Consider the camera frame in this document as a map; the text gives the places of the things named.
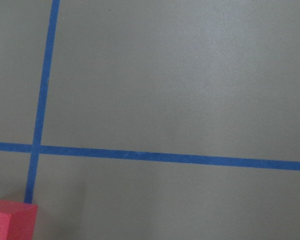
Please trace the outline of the red block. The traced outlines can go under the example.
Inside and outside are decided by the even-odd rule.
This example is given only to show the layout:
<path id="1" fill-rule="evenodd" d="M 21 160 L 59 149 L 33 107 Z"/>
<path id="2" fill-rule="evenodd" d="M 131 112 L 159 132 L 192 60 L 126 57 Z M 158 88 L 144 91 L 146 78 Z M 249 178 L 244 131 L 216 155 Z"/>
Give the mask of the red block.
<path id="1" fill-rule="evenodd" d="M 38 206 L 0 199 L 0 240 L 32 240 Z"/>

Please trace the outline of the brown paper table mat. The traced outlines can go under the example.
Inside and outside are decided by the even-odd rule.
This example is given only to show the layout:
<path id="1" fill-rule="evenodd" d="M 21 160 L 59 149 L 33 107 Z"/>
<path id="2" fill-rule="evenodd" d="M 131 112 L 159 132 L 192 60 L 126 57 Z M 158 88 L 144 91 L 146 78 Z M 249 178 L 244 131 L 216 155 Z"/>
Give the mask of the brown paper table mat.
<path id="1" fill-rule="evenodd" d="M 300 0 L 62 0 L 36 240 L 300 240 Z"/>

